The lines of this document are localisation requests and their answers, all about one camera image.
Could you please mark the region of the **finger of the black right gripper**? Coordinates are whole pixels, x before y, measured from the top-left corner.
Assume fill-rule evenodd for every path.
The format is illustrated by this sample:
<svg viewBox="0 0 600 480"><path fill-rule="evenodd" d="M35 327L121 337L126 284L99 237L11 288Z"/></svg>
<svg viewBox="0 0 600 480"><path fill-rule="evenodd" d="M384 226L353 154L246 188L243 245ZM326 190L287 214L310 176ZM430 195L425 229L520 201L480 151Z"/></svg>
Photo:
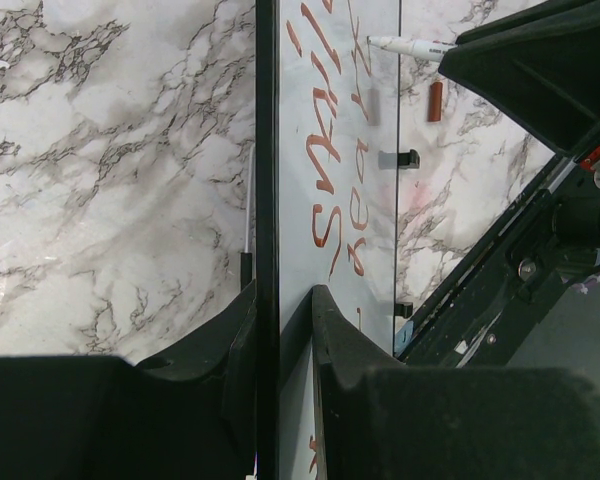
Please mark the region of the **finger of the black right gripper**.
<svg viewBox="0 0 600 480"><path fill-rule="evenodd" d="M558 154L600 144L600 0L546 1L467 31L438 71Z"/></svg>

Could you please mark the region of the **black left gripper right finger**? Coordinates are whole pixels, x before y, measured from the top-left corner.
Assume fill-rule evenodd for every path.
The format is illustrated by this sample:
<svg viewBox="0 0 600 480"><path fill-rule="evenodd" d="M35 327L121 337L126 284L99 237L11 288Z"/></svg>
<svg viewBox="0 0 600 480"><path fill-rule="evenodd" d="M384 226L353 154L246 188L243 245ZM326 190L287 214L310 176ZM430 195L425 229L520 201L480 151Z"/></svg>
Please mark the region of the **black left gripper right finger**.
<svg viewBox="0 0 600 480"><path fill-rule="evenodd" d="M321 479L600 479L600 393L562 369L409 367L311 292Z"/></svg>

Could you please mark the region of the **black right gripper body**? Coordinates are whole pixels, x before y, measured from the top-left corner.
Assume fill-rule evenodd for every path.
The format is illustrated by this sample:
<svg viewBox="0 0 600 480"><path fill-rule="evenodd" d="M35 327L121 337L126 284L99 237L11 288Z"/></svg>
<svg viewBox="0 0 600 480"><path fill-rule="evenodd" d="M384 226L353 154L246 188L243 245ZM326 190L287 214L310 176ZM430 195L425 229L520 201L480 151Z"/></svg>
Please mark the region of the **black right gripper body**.
<svg viewBox="0 0 600 480"><path fill-rule="evenodd" d="M563 285L600 275L600 120L561 150L570 170L555 191L544 266Z"/></svg>

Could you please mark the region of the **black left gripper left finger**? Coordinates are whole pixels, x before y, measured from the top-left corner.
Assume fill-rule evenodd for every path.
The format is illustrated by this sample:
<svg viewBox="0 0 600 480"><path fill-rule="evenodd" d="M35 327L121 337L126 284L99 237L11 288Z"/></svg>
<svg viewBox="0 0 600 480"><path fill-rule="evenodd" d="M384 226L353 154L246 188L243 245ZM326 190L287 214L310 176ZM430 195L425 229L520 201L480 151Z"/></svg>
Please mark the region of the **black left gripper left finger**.
<svg viewBox="0 0 600 480"><path fill-rule="evenodd" d="M137 363L0 357L0 479L243 479L255 460L255 292Z"/></svg>

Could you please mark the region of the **red marker cap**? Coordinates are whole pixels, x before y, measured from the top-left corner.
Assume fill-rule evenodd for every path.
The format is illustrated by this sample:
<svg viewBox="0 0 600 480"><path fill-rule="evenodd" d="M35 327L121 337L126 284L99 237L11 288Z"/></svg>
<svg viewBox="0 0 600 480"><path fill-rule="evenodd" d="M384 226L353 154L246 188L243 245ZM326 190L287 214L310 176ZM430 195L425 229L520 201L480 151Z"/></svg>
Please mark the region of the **red marker cap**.
<svg viewBox="0 0 600 480"><path fill-rule="evenodd" d="M436 123L442 116L442 99L444 85L441 81L433 82L429 87L429 101L427 111L427 121Z"/></svg>

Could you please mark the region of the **red capped whiteboard marker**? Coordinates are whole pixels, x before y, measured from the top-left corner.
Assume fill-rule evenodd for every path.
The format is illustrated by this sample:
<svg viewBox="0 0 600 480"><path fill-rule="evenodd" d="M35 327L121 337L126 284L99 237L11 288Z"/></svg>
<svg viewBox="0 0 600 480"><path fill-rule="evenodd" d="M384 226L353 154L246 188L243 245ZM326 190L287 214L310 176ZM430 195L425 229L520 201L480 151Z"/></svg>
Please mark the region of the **red capped whiteboard marker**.
<svg viewBox="0 0 600 480"><path fill-rule="evenodd" d="M410 56L415 59L440 63L455 44L429 40L409 40L399 36L368 36L367 44L381 50Z"/></svg>

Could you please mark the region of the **white whiteboard black frame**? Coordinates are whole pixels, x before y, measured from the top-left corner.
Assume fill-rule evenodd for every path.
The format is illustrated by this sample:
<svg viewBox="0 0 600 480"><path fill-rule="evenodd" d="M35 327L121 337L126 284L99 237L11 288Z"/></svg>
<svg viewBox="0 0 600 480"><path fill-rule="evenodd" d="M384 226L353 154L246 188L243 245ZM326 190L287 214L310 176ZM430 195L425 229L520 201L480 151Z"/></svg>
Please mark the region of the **white whiteboard black frame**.
<svg viewBox="0 0 600 480"><path fill-rule="evenodd" d="M310 299L325 286L353 327L395 343L398 1L256 5L257 475L312 479L321 439Z"/></svg>

